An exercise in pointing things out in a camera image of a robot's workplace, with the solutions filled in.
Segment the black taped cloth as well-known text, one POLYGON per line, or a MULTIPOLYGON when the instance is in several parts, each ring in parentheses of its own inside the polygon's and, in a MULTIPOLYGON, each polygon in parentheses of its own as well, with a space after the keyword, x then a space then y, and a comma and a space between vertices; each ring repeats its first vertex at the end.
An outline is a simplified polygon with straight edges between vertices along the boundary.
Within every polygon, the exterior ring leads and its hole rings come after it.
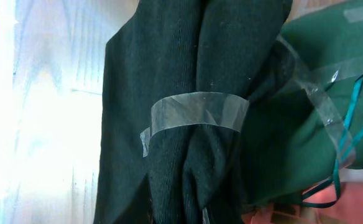
POLYGON ((143 0, 107 42, 95 223, 241 223, 249 107, 291 61, 286 0, 143 0))

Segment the dark green cloth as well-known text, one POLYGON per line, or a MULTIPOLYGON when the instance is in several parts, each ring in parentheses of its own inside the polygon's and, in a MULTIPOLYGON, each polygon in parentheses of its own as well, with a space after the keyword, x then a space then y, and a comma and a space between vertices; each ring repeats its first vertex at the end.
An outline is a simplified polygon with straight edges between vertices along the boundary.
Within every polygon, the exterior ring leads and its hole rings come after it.
POLYGON ((278 44, 290 81, 247 118, 241 156, 249 205, 324 208, 340 196, 342 168, 363 169, 363 1, 345 1, 287 23, 278 44))

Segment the pink printed t-shirt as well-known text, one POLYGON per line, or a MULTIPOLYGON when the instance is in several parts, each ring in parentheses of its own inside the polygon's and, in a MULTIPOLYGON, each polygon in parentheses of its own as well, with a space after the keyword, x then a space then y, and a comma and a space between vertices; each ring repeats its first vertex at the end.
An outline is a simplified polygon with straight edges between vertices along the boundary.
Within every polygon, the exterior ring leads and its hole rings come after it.
POLYGON ((242 216, 244 223, 363 224, 363 183, 347 182, 338 202, 329 208, 270 204, 242 216))

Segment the clear plastic storage bin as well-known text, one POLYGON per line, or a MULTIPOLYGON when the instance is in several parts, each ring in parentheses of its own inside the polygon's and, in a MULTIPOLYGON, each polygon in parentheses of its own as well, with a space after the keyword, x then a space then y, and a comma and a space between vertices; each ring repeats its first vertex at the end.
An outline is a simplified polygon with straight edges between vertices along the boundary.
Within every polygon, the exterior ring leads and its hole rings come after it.
MULTIPOLYGON (((0 1, 0 223, 95 223, 106 44, 139 2, 0 1)), ((246 136, 241 217, 275 203, 246 201, 246 136)))

